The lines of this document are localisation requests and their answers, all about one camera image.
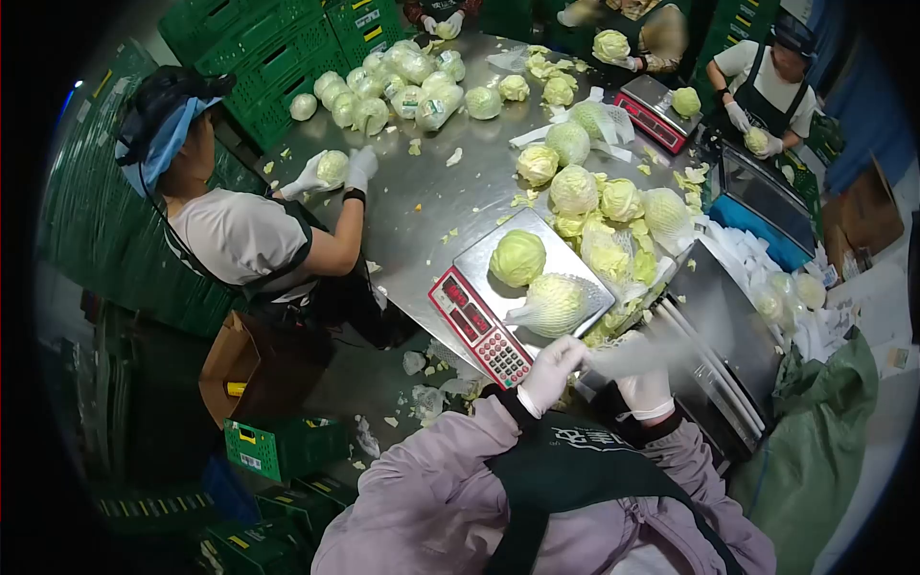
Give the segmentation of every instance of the woman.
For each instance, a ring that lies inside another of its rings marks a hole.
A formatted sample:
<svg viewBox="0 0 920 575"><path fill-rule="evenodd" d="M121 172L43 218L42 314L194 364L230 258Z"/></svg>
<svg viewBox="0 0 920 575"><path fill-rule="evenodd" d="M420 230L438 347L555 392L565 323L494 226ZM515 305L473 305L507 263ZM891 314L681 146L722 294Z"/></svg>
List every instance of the woman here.
<svg viewBox="0 0 920 575"><path fill-rule="evenodd" d="M725 495L667 373L617 382L646 443L548 411L587 349L547 346L517 387L442 414L361 476L314 575L773 573L770 540Z"/></svg>

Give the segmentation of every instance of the worker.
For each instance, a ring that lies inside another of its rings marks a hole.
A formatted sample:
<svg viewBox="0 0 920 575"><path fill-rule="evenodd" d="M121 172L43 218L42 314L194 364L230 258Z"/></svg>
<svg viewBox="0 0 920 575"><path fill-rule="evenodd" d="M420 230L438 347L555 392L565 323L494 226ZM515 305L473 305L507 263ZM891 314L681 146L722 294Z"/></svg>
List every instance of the worker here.
<svg viewBox="0 0 920 575"><path fill-rule="evenodd" d="M471 417L443 413L393 445L311 573L774 573L772 543L674 412L666 371L616 382L643 446L549 410L586 354L558 339L516 387L488 386Z"/></svg>
<svg viewBox="0 0 920 575"><path fill-rule="evenodd" d="M664 81L673 77L687 46L685 14L688 0L579 0L568 3L556 14L558 23L581 28L578 46L568 50L584 58L593 56L612 83L622 86L642 74L652 74ZM629 54L607 59L592 49L594 36L604 30L621 32L629 43Z"/></svg>
<svg viewBox="0 0 920 575"><path fill-rule="evenodd" d="M476 16L482 0L406 0L403 14L408 21L432 36L434 27L445 22L449 27L447 35L453 38L460 33L464 18Z"/></svg>
<svg viewBox="0 0 920 575"><path fill-rule="evenodd" d="M208 108L235 83L233 75L204 77L178 66L160 66L146 77L122 114L115 157L125 177L159 213L170 249L200 275L242 292L254 315L277 327L323 333L348 321L379 349L398 344L409 323L385 298L377 303L360 257L368 182L377 171L373 149L351 151L334 233L299 202L281 197L282 191L294 197L328 190L316 176L325 152L270 199L209 190L214 133Z"/></svg>
<svg viewBox="0 0 920 575"><path fill-rule="evenodd" d="M716 89L718 111L710 118L723 137L740 142L756 126L767 133L765 160L809 136L817 108L805 71L814 52L814 35L794 17L784 14L772 28L774 42L742 40L707 64ZM726 76L734 76L729 86Z"/></svg>

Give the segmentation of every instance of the white t-shirt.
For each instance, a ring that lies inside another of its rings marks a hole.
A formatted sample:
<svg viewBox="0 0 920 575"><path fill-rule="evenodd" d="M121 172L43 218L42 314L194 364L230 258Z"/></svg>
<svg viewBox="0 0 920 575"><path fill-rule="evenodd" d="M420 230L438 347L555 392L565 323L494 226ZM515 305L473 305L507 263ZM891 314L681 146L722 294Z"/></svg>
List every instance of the white t-shirt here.
<svg viewBox="0 0 920 575"><path fill-rule="evenodd" d="M279 203L220 188L186 203L169 223L208 271L232 285L252 282L287 265L307 242L300 224ZM297 268L262 291L291 288L275 300L288 302L309 293L313 284L304 285L308 276Z"/></svg>
<svg viewBox="0 0 920 575"><path fill-rule="evenodd" d="M719 66L719 70L724 75L735 76L729 85L731 94L734 94L751 75L751 68L753 68L753 61L757 57L759 47L760 45L757 42L742 40L714 57L716 65ZM773 67L770 50L770 46L764 49L764 57L760 62L760 73L754 77L753 85L776 109L785 112L792 105L792 100L799 92L801 83L790 84L779 77L779 74L776 73L776 68ZM799 108L792 115L792 120L789 122L789 129L797 133L802 139L809 136L811 114L814 113L817 105L814 90L809 86L805 97L799 103ZM778 138L782 137L783 134L775 133L773 135Z"/></svg>

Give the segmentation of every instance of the green sack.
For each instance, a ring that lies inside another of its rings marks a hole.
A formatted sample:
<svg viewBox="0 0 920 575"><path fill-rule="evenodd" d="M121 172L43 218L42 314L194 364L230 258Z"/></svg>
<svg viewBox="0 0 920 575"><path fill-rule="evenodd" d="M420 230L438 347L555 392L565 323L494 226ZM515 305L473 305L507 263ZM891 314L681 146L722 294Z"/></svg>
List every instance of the green sack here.
<svg viewBox="0 0 920 575"><path fill-rule="evenodd" d="M777 573L811 573L859 481L866 421L879 376L866 339L848 342L827 364L802 363L795 348L776 374L776 429L731 478L729 494L776 548Z"/></svg>

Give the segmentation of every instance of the green plastic crate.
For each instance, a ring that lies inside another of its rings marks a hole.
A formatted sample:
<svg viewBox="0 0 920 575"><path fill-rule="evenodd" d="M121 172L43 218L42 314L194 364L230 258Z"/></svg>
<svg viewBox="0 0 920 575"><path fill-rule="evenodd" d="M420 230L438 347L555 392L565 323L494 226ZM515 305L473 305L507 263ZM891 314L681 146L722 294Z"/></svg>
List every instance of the green plastic crate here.
<svg viewBox="0 0 920 575"><path fill-rule="evenodd" d="M349 456L348 432L321 418L288 418L257 426L224 420L227 459L275 481L313 473Z"/></svg>
<svg viewBox="0 0 920 575"><path fill-rule="evenodd" d="M350 68L406 37L393 0L337 0L326 4L326 14Z"/></svg>

